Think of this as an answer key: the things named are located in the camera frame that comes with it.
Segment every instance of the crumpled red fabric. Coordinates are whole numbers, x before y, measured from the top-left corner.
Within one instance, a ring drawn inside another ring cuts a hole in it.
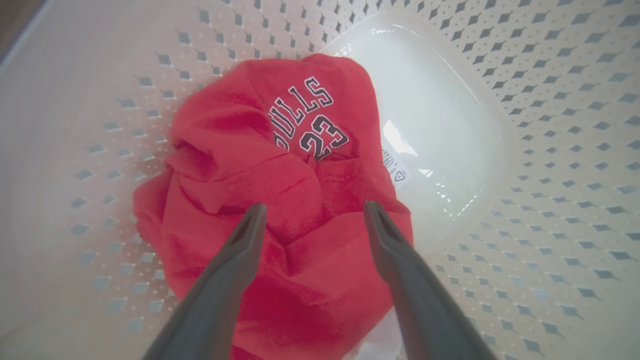
[[[347,58],[255,60],[178,111],[166,171],[134,193],[141,237],[182,299],[244,212],[268,209],[260,267],[236,323],[236,360],[341,359],[392,307],[363,205],[412,241],[383,165],[376,96]]]

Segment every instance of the white plastic basket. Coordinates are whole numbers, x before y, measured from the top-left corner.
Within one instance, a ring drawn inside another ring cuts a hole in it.
[[[427,258],[470,321],[499,359],[637,357],[638,2],[52,0],[0,67],[2,358],[139,358],[177,299],[131,193],[173,113],[380,12],[448,39],[515,129],[497,200]]]

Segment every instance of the bulls 23 logo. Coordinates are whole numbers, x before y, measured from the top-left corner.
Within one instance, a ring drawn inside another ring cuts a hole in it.
[[[289,88],[289,93],[298,100],[302,108],[294,110],[278,97],[269,109],[271,123],[276,128],[273,138],[277,146],[289,150],[290,140],[295,137],[297,131],[303,131],[298,145],[304,151],[313,154],[316,161],[320,161],[329,156],[333,149],[348,143],[349,138],[325,115],[318,114],[312,121],[305,121],[308,114],[333,104],[329,92],[320,86],[320,82],[314,76],[305,80],[305,87],[315,99],[307,101],[295,86]]]

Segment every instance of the red shirt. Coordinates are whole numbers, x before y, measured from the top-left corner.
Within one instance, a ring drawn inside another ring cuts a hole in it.
[[[248,207],[267,231],[232,357],[332,360],[391,308],[371,256],[365,200],[411,241],[410,213],[382,163],[376,96],[347,58],[256,60],[190,97],[167,171],[134,193],[138,231],[182,299]]]

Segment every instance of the laundry basket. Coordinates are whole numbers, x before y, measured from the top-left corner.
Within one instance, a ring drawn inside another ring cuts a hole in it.
[[[182,101],[384,12],[446,39],[513,128],[494,201],[426,256],[469,321],[499,359],[637,358],[633,0],[46,2],[0,67],[0,357],[140,358],[178,300],[131,194]]]

